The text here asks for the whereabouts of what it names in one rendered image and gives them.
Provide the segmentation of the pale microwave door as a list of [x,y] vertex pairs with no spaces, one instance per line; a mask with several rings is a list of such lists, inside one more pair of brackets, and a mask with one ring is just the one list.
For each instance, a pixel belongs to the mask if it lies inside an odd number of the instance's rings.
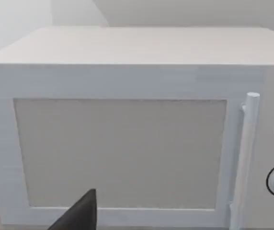
[[100,226],[227,227],[240,104],[260,67],[0,67],[0,219],[50,225],[86,190]]

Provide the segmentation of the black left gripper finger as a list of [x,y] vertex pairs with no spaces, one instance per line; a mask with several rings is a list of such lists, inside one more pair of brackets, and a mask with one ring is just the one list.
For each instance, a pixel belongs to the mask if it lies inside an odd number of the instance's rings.
[[90,189],[47,230],[96,230],[96,189]]

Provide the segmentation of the pale microwave oven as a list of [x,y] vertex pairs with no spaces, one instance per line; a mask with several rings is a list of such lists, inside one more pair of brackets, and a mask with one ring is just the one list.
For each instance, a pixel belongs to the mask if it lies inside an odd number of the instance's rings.
[[[266,177],[274,167],[274,31],[249,27],[41,28],[0,50],[3,66],[115,66],[121,68],[260,67],[264,78],[244,201],[243,229],[274,229],[274,196]],[[232,164],[228,229],[243,125]],[[144,227],[177,228],[177,227]]]

